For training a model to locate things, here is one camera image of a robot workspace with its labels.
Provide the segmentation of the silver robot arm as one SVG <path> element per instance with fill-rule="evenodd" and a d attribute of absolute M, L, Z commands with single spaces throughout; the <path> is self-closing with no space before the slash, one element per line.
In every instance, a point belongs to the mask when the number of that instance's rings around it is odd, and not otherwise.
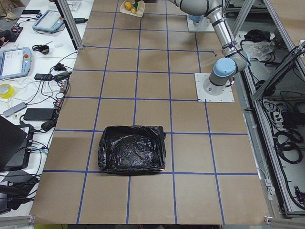
<path fill-rule="evenodd" d="M 212 23 L 224 56 L 214 64 L 203 88 L 208 94 L 221 95 L 228 79 L 250 65 L 250 55 L 238 46 L 222 13 L 222 1 L 172 0 L 171 3 L 188 15 L 205 16 Z"/>

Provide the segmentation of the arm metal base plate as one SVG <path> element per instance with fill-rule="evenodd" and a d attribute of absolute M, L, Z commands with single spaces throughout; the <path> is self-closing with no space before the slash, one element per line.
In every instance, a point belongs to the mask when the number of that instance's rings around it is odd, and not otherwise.
<path fill-rule="evenodd" d="M 188 32 L 215 33 L 212 23 L 205 16 L 187 15 Z"/>
<path fill-rule="evenodd" d="M 223 86 L 216 86 L 210 82 L 209 73 L 195 73 L 194 77 L 198 102 L 234 103 L 234 95 L 229 80 Z"/>

